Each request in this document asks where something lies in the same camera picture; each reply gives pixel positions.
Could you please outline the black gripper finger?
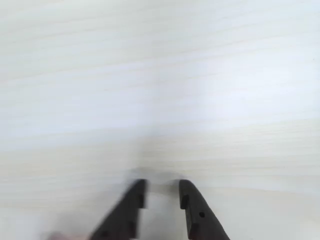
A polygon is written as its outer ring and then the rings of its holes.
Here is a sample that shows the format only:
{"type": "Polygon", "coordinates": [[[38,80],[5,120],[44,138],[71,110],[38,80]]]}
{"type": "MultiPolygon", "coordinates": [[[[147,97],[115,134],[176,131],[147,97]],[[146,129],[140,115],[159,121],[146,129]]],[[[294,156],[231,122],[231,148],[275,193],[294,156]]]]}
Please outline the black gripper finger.
{"type": "Polygon", "coordinates": [[[137,239],[139,211],[146,207],[147,185],[146,179],[134,181],[89,238],[91,240],[137,239]]]}
{"type": "Polygon", "coordinates": [[[188,239],[229,240],[223,226],[198,188],[187,179],[181,179],[178,187],[180,208],[185,210],[188,239]]]}

